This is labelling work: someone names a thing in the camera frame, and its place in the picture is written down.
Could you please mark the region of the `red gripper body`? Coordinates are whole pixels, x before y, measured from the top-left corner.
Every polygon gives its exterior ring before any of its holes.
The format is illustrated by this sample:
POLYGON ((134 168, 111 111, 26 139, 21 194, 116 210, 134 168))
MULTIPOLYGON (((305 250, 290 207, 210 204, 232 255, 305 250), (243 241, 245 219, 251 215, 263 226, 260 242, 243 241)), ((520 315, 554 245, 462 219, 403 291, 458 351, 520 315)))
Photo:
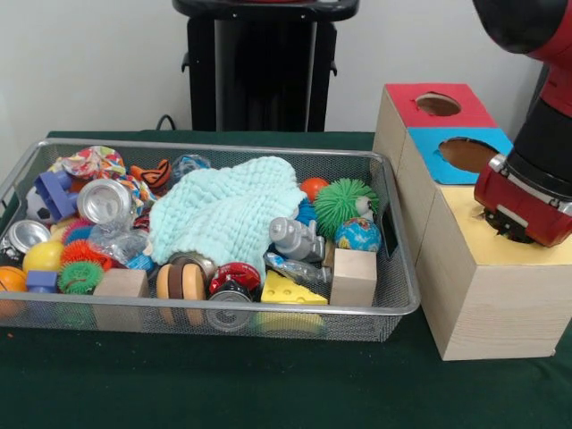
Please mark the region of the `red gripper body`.
POLYGON ((524 178, 502 154, 479 174, 474 196, 485 220, 510 240, 551 248, 571 234, 571 197, 524 178))

